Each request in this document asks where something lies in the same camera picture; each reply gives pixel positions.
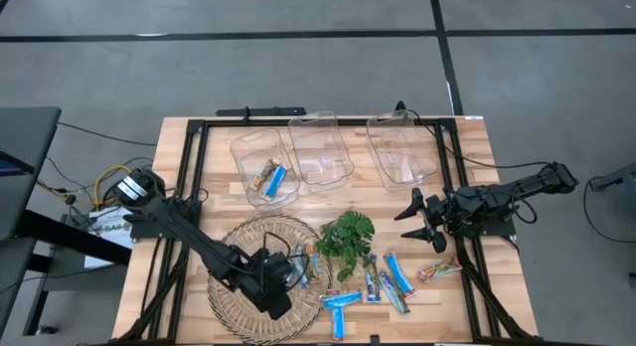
leafy plant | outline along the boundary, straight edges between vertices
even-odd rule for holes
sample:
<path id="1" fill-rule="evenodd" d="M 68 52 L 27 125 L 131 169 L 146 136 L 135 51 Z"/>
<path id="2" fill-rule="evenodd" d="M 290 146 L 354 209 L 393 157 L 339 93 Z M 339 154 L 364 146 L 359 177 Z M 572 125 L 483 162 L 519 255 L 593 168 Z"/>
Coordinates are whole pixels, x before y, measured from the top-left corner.
<path id="1" fill-rule="evenodd" d="M 371 219 L 356 211 L 347 211 L 337 220 L 322 226 L 322 239 L 316 243 L 316 248 L 324 256 L 342 258 L 345 262 L 345 267 L 338 272 L 338 281 L 349 278 L 358 257 L 371 251 L 371 239 L 375 232 Z"/>

transparent container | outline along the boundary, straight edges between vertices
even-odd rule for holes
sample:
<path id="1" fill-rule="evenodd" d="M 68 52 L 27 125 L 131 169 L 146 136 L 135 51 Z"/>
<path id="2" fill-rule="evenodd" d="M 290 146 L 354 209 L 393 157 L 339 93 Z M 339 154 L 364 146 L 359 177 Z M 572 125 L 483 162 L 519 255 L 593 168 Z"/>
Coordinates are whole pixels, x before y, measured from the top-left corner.
<path id="1" fill-rule="evenodd" d="M 238 137 L 230 144 L 230 150 L 237 164 L 242 186 L 247 194 L 247 201 L 250 204 L 261 210 L 267 210 L 278 208 L 296 199 L 300 181 L 294 172 L 278 130 L 266 128 Z M 273 173 L 257 191 L 250 188 L 250 183 L 256 175 L 262 172 L 271 158 L 280 161 L 287 169 L 287 173 L 274 198 L 267 201 L 262 196 L 271 183 Z"/>
<path id="2" fill-rule="evenodd" d="M 367 121 L 367 146 L 389 192 L 412 188 L 437 171 L 414 124 L 415 114 L 395 111 Z"/>
<path id="3" fill-rule="evenodd" d="M 320 111 L 293 118 L 288 128 L 300 177 L 312 191 L 339 187 L 347 182 L 354 172 L 354 164 L 334 112 Z"/>

woven basket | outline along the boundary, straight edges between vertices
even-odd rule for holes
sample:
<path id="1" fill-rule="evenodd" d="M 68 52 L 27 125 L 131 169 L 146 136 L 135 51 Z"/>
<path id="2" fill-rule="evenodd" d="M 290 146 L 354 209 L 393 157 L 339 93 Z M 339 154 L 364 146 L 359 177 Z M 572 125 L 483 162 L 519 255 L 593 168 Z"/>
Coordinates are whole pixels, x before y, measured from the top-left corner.
<path id="1" fill-rule="evenodd" d="M 228 245 L 236 245 L 252 255 L 262 247 L 264 232 L 281 236 L 292 247 L 313 244 L 319 237 L 304 222 L 285 216 L 262 216 L 242 223 L 224 238 Z M 271 253 L 287 253 L 285 244 L 274 237 L 267 238 L 267 248 Z M 228 330 L 250 344 L 274 344 L 301 334 L 311 326 L 322 311 L 320 295 L 331 287 L 331 263 L 320 256 L 320 282 L 311 283 L 303 289 L 297 284 L 288 292 L 291 309 L 278 320 L 269 318 L 267 312 L 258 309 L 240 291 L 230 292 L 214 278 L 208 278 L 208 299 L 215 315 Z"/>

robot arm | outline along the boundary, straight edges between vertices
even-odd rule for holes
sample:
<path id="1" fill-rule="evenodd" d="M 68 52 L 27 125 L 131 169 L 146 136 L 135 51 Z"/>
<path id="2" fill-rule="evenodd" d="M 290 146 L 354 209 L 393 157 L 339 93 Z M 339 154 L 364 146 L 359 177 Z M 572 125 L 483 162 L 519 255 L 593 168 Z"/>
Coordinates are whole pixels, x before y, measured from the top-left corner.
<path id="1" fill-rule="evenodd" d="M 213 278 L 230 291 L 240 289 L 260 312 L 267 311 L 276 320 L 291 308 L 285 277 L 292 266 L 283 253 L 261 248 L 249 256 L 237 246 L 210 239 L 185 217 L 193 202 L 165 198 L 163 180 L 150 170 L 132 171 L 113 192 L 133 212 L 126 220 L 156 224 L 170 232 L 201 256 Z"/>
<path id="2" fill-rule="evenodd" d="M 574 190 L 578 181 L 561 163 L 551 163 L 534 175 L 517 181 L 490 186 L 462 187 L 456 192 L 446 193 L 444 201 L 434 195 L 425 202 L 421 191 L 413 188 L 411 203 L 406 210 L 395 217 L 396 221 L 413 217 L 421 212 L 424 228 L 407 232 L 401 236 L 433 243 L 435 251 L 446 250 L 446 239 L 437 227 L 446 226 L 448 233 L 461 233 L 474 238 L 481 230 L 481 224 L 489 219 L 509 220 L 519 208 L 517 201 L 539 193 L 564 194 Z"/>

wooden tabletop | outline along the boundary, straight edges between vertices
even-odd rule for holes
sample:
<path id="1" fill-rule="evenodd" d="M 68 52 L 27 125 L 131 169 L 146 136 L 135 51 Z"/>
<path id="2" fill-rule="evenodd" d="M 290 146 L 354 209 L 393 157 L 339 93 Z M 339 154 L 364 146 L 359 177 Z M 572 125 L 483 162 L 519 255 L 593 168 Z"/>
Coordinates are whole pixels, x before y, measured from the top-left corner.
<path id="1" fill-rule="evenodd" d="M 165 180 L 166 187 L 176 184 L 189 118 L 194 117 L 164 119 L 153 170 Z M 484 120 L 464 117 L 456 117 L 456 119 L 464 156 L 483 163 L 494 163 Z M 256 130 L 255 127 L 214 127 L 210 131 L 202 180 L 202 187 L 210 192 L 210 198 L 203 204 L 201 229 L 213 239 L 221 239 L 241 222 L 260 214 L 246 200 L 237 167 L 230 153 L 230 143 L 234 138 L 254 130 Z M 295 156 L 287 128 L 280 127 L 279 131 L 290 158 L 294 161 Z M 395 215 L 409 205 L 410 191 L 388 193 L 385 190 L 367 149 L 364 126 L 341 127 L 341 133 L 355 164 L 355 171 L 350 176 L 349 183 L 339 189 L 320 194 L 309 193 L 306 185 L 302 184 L 298 199 L 276 212 L 299 218 L 315 229 L 352 207 L 366 214 L 376 227 L 373 253 L 381 256 L 386 251 L 396 251 L 406 276 L 417 289 L 417 294 L 407 300 L 411 313 L 406 315 L 399 314 L 385 295 L 380 304 L 362 303 L 348 306 L 345 309 L 347 331 L 345 342 L 368 343 L 372 334 L 379 334 L 382 342 L 470 341 L 471 335 L 459 273 L 444 276 L 429 284 L 420 282 L 416 277 L 420 269 L 448 260 L 455 255 L 452 238 L 447 236 L 448 248 L 440 255 L 436 254 L 432 246 L 426 242 L 401 238 L 400 234 L 422 227 L 421 218 L 410 218 L 400 222 L 393 220 Z M 195 139 L 193 144 L 191 167 L 195 164 L 197 141 Z M 431 158 L 438 162 L 434 138 L 424 137 L 422 141 L 423 147 L 430 152 Z M 445 141 L 447 145 L 450 144 L 449 136 L 445 136 Z M 453 175 L 453 186 L 458 188 L 454 158 L 449 158 L 449 164 Z M 466 170 L 471 185 L 499 183 L 495 169 L 466 162 Z M 188 180 L 191 179 L 192 169 L 188 176 Z M 430 194 L 442 196 L 441 171 L 438 169 L 436 173 L 427 177 L 420 187 L 425 196 Z M 536 334 L 537 326 L 517 252 L 501 238 L 486 237 L 482 238 L 482 241 L 493 291 L 521 327 Z M 156 240 L 144 240 L 134 246 L 113 337 L 127 331 L 139 316 L 155 242 Z M 150 295 L 154 293 L 159 272 L 158 265 L 159 262 L 151 281 Z M 379 260 L 378 268 L 386 269 L 387 267 L 382 260 Z M 341 289 L 355 290 L 363 285 L 362 277 L 354 275 L 346 284 L 341 285 Z M 199 256 L 191 252 L 177 343 L 240 343 L 240 340 L 231 335 L 213 314 L 208 302 L 207 287 L 207 271 Z M 488 335 L 483 299 L 476 289 L 475 295 L 482 333 Z M 171 305 L 172 294 L 169 294 L 162 313 L 160 336 L 166 335 Z M 323 311 L 311 328 L 290 341 L 333 342 L 329 313 Z"/>

